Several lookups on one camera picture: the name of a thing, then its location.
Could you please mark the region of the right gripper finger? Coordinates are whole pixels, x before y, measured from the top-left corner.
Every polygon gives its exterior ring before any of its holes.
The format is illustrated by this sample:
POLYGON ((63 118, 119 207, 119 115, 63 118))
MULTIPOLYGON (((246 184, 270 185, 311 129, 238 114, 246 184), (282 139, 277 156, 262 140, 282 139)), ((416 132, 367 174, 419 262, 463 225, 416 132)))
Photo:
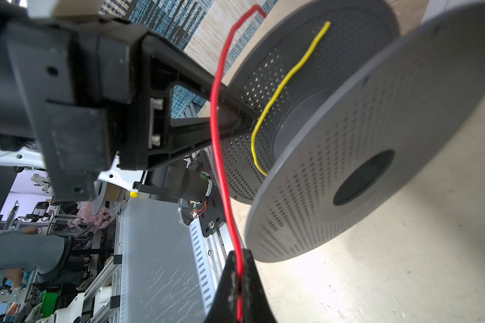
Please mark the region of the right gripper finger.
POLYGON ((228 254, 214 301, 204 322, 237 323, 239 278, 235 252, 228 254))
POLYGON ((257 266, 250 250, 244 249, 245 272, 242 276, 242 322, 276 323, 269 306, 257 266))

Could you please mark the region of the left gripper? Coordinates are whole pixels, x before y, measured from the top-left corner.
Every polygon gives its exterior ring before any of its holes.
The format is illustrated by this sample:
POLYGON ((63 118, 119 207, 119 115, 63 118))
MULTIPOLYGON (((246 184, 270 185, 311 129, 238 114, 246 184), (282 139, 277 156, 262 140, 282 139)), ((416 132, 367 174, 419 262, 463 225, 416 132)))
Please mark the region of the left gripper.
POLYGON ((150 170, 149 30, 117 18, 0 12, 0 150, 38 146, 58 202, 89 201, 115 164, 150 170))

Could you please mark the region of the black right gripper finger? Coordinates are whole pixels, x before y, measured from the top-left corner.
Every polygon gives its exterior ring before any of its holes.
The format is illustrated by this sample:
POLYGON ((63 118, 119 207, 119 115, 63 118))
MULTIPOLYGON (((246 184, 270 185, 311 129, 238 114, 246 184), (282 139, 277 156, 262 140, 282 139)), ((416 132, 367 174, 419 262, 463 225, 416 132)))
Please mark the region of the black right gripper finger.
POLYGON ((214 76, 156 33, 144 38, 141 53, 151 116, 143 165, 151 169, 211 145, 210 119, 200 110, 210 101, 214 76))

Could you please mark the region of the grey cable spool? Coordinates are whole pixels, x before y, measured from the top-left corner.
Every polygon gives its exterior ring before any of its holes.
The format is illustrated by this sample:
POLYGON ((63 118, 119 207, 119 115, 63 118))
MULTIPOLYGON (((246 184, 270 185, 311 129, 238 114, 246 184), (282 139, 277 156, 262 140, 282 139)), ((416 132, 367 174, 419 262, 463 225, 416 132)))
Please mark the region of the grey cable spool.
POLYGON ((224 140, 230 195, 251 204, 259 262, 309 252, 364 219, 446 145, 485 95, 485 1, 400 36, 385 1, 310 1, 254 47, 230 88, 257 136, 224 140))

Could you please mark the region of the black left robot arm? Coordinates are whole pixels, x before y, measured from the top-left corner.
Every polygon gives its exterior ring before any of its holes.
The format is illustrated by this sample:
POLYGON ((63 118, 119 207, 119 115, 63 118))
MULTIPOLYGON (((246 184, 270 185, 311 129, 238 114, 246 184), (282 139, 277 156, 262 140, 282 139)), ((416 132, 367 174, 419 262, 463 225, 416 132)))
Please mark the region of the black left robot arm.
POLYGON ((163 37, 118 18, 29 18, 0 3, 0 155, 45 170, 58 202, 90 201, 104 178, 151 170, 209 141, 174 121, 173 91, 212 76, 163 37))

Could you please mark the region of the person in grey shirt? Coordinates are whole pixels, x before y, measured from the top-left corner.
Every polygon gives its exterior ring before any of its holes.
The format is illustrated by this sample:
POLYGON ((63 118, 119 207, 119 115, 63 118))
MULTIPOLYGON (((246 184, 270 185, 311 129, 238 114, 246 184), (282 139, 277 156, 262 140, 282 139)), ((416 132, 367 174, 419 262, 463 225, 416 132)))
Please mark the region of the person in grey shirt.
POLYGON ((39 233, 35 226, 0 234, 0 285, 23 286, 24 274, 47 274, 57 267, 65 251, 65 239, 39 233))

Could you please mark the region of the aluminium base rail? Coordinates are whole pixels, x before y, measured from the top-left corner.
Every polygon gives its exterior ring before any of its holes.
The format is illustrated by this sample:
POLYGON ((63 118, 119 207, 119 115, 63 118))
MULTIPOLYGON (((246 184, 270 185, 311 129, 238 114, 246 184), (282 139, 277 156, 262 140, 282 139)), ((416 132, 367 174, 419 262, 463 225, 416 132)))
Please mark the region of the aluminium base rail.
POLYGON ((148 174, 114 164, 102 182, 126 191, 112 261, 87 289, 85 322, 202 322, 233 249, 219 192, 199 215, 188 201, 153 200, 148 174))

